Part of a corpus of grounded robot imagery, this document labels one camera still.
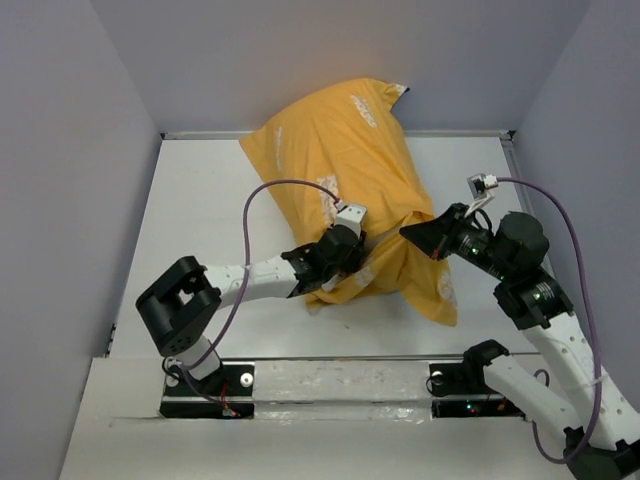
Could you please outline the yellow blue pillowcase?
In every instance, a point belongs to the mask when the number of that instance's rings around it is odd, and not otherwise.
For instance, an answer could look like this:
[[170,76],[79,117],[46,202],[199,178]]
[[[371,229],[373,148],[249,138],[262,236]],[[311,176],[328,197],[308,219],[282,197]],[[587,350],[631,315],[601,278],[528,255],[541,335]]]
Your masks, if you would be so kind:
[[295,239],[319,239],[337,214],[333,199],[366,208],[365,259],[331,291],[306,296],[309,310],[398,292],[424,318],[453,327],[457,303],[449,265],[399,233],[434,219],[402,126],[392,113],[405,85],[372,78],[310,94],[239,141]]

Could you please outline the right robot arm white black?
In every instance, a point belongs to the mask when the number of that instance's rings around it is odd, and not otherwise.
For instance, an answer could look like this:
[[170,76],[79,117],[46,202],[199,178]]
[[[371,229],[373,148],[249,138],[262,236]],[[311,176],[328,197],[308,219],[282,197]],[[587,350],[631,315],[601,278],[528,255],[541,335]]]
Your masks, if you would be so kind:
[[639,413],[596,361],[560,284],[542,266],[549,249],[539,221],[510,212],[496,231],[478,226],[465,204],[401,228],[401,236],[433,260],[457,255],[497,279],[493,295],[516,329],[537,349],[565,395],[519,366],[495,340],[468,348],[461,363],[440,374],[436,396],[465,386],[511,401],[535,429],[563,438],[560,459],[576,479],[625,479],[639,471]]

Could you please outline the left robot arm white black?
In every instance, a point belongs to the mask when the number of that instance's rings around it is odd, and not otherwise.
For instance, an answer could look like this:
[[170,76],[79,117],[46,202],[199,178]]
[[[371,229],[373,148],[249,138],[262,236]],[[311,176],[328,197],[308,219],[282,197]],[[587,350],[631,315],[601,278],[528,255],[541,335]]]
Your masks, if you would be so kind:
[[178,259],[136,300],[156,349],[187,371],[195,392],[209,395],[221,383],[222,361],[205,329],[217,310],[235,301],[295,298],[355,272],[364,258],[366,233],[344,225],[320,239],[248,267],[207,267],[193,257]]

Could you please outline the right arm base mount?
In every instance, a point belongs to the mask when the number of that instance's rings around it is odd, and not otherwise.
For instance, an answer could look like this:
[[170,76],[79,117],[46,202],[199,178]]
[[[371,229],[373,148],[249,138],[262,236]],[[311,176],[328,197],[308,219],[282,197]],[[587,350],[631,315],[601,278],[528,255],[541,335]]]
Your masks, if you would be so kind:
[[519,417],[524,413],[485,383],[483,368],[509,351],[495,340],[467,349],[459,362],[431,363],[425,381],[434,419]]

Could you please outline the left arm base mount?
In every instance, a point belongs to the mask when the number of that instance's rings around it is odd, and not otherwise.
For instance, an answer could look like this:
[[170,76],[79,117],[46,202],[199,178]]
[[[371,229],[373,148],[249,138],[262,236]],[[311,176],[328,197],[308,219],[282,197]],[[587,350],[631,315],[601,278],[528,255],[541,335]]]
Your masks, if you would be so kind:
[[164,386],[159,414],[167,419],[239,420],[254,415],[255,364],[228,361],[204,380],[184,378],[174,358],[162,362]]

